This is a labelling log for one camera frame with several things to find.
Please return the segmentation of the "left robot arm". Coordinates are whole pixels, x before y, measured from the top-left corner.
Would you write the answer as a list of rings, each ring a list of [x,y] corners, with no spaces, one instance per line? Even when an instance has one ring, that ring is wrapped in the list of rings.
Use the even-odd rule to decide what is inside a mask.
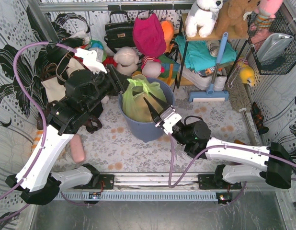
[[[8,186],[21,192],[25,203],[46,205],[66,189],[101,185],[99,171],[88,163],[66,172],[51,169],[101,100],[126,91],[128,78],[112,64],[99,73],[87,69],[72,72],[65,82],[66,95],[52,107],[44,124],[46,130],[28,162],[18,174],[6,179]]]

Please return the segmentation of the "green trash bag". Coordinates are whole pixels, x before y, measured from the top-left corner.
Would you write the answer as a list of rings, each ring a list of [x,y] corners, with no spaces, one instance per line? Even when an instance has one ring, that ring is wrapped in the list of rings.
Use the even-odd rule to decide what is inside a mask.
[[[124,114],[138,122],[151,122],[152,117],[144,98],[152,104],[157,112],[162,111],[162,107],[149,94],[152,93],[155,97],[167,101],[160,83],[155,80],[150,83],[142,74],[137,74],[133,78],[128,79],[129,86],[122,98],[122,109]]]

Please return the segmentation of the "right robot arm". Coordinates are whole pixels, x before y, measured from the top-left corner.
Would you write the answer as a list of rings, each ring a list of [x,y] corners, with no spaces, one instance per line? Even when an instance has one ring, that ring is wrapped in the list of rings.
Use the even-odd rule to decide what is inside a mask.
[[[184,151],[193,160],[202,158],[234,162],[234,165],[217,166],[213,178],[216,186],[264,180],[276,188],[291,187],[294,163],[281,144],[273,142],[268,147],[247,146],[214,138],[202,119],[189,124],[182,122],[182,117],[171,104],[151,93],[149,95],[162,108],[161,112],[157,112],[148,99],[144,99],[155,126],[169,135],[171,141],[184,146]]]

